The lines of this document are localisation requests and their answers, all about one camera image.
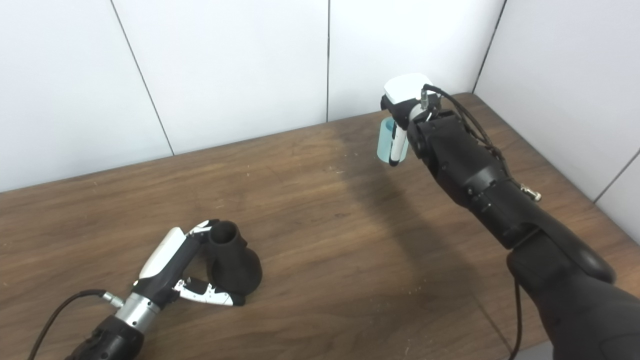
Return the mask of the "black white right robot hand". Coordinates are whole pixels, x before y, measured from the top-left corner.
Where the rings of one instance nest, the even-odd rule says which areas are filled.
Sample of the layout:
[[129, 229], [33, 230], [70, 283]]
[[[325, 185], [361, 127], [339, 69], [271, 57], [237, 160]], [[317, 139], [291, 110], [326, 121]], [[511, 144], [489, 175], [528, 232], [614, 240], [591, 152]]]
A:
[[441, 111], [441, 96], [431, 90], [433, 85], [422, 73], [396, 76], [384, 85], [380, 106], [390, 114], [392, 124], [385, 126], [390, 140], [382, 158], [390, 166], [397, 166], [406, 156], [409, 124], [430, 120]]

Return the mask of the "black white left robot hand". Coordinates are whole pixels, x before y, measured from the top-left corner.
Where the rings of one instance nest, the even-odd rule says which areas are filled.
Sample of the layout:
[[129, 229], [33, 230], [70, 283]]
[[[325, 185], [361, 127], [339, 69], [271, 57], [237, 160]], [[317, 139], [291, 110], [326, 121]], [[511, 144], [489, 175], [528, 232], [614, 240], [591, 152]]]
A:
[[146, 260], [132, 292], [160, 309], [178, 298], [208, 305], [244, 306], [246, 298], [242, 295], [226, 292], [197, 278], [183, 278], [185, 269], [195, 259], [216, 223], [209, 219], [186, 233], [179, 227], [172, 228]]

